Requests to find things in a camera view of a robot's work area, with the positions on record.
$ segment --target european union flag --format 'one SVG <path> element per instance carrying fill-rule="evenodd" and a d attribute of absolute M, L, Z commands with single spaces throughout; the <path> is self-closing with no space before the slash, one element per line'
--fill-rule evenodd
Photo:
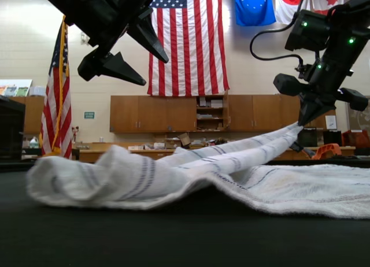
<path fill-rule="evenodd" d="M 276 21 L 272 0 L 235 0 L 236 24 L 262 26 Z"/>

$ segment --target black robotic arm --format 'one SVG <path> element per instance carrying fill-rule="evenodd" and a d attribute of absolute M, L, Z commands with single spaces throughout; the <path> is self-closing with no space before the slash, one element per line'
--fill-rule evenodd
<path fill-rule="evenodd" d="M 300 83 L 294 76 L 279 74 L 274 84 L 282 94 L 301 100 L 299 125 L 305 125 L 318 116 L 335 109 L 335 102 L 350 103 L 354 110 L 368 106 L 365 96 L 347 88 L 340 88 L 351 67 L 370 39 L 370 0 L 350 0 L 333 7 L 328 16 L 300 11 L 295 18 L 285 48 L 307 49 L 316 53 L 312 65 L 298 66 Z"/>
<path fill-rule="evenodd" d="M 168 57 L 150 20 L 152 0 L 48 0 L 64 15 L 68 25 L 76 24 L 98 46 L 78 67 L 79 75 L 89 81 L 107 75 L 138 85 L 145 80 L 128 65 L 121 55 L 110 53 L 126 32 L 159 60 Z"/>

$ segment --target white wall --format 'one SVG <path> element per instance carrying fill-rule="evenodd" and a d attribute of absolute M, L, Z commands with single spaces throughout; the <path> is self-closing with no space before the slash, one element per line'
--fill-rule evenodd
<path fill-rule="evenodd" d="M 274 94 L 272 82 L 278 73 L 297 75 L 297 60 L 290 58 L 272 62 L 255 60 L 249 53 L 251 37 L 262 29 L 281 27 L 239 27 L 235 24 L 234 0 L 224 0 L 224 31 L 230 94 Z M 51 56 L 62 14 L 46 0 L 0 0 L 0 79 L 33 79 L 34 85 L 45 86 Z M 256 53 L 265 57 L 287 54 L 284 45 L 288 32 L 270 34 L 256 41 Z M 79 140 L 97 142 L 100 136 L 107 142 L 126 140 L 150 141 L 151 135 L 114 135 L 109 132 L 111 95 L 146 95 L 147 87 L 140 87 L 109 77 L 96 77 L 90 82 L 77 74 L 82 58 L 92 50 L 80 44 L 80 31 L 69 29 L 69 62 L 73 125 L 79 125 Z M 122 52 L 125 60 L 145 79 L 148 78 L 148 52 L 128 35 L 121 38 L 113 53 Z M 370 95 L 369 52 L 367 46 L 354 66 L 355 74 L 343 86 Z M 306 62 L 314 56 L 299 52 Z M 84 120 L 85 111 L 95 111 L 95 120 Z M 338 124 L 347 129 L 346 111 L 338 103 Z"/>

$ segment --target black table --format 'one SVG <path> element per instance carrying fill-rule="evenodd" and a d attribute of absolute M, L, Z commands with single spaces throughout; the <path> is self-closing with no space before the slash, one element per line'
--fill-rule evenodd
<path fill-rule="evenodd" d="M 0 263 L 18 266 L 368 266 L 370 221 L 270 216 L 214 188 L 152 212 L 60 209 L 0 173 Z"/>

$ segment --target crumpled towel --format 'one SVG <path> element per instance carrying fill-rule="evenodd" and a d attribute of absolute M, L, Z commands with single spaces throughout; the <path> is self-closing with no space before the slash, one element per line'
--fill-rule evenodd
<path fill-rule="evenodd" d="M 273 214 L 370 217 L 370 171 L 335 165 L 263 166 L 286 151 L 297 124 L 152 160 L 112 146 L 96 164 L 47 157 L 28 172 L 28 193 L 50 206 L 148 210 L 214 184 L 246 206 Z"/>

